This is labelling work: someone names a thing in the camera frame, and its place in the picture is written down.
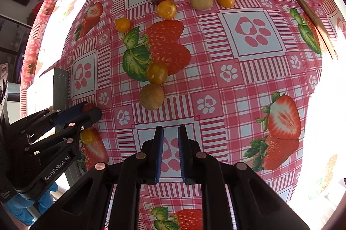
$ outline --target tablecloth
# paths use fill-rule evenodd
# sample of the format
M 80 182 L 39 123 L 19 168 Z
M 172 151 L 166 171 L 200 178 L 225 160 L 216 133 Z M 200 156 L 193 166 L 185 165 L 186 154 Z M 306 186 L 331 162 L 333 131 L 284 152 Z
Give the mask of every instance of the tablecloth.
M 306 24 L 308 19 L 295 0 L 235 0 L 231 9 L 214 0 L 213 7 L 204 11 L 192 9 L 190 0 L 172 1 L 177 5 L 174 19 L 184 25 L 176 43 L 189 50 L 191 61 L 163 84 L 165 100 L 158 110 L 140 105 L 139 91 L 148 82 L 136 81 L 125 72 L 127 49 L 114 27 L 115 20 L 129 18 L 131 28 L 143 37 L 162 20 L 150 0 L 45 0 L 25 53 L 21 116 L 26 115 L 27 87 L 42 73 L 59 67 L 70 73 L 70 105 L 86 100 L 103 110 L 96 127 L 109 164 L 139 151 L 155 127 L 162 125 L 161 179 L 156 186 L 142 186 L 140 229 L 154 229 L 151 208 L 156 206 L 167 206 L 169 214 L 201 208 L 200 186 L 186 186 L 180 178 L 178 125 L 185 125 L 189 137 L 221 162 L 250 159 L 248 164 L 288 202 L 302 167 L 309 99 L 329 54 L 323 47 L 319 54 L 304 41 L 297 18 Z M 322 20 L 335 47 L 344 46 L 346 23 L 334 1 L 305 1 Z M 99 22 L 76 40 L 85 13 L 95 3 L 103 9 Z M 36 69 L 28 73 L 30 63 Z M 275 145 L 269 140 L 279 128 L 270 109 L 277 110 L 273 105 L 278 100 L 296 107 L 300 125 L 295 124 L 295 133 L 287 136 L 296 140 L 290 143 L 294 149 L 287 152 L 288 158 L 278 168 L 267 163 L 263 167 L 268 169 L 262 170 L 253 163 L 260 149 L 254 140 L 266 142 L 267 148 Z

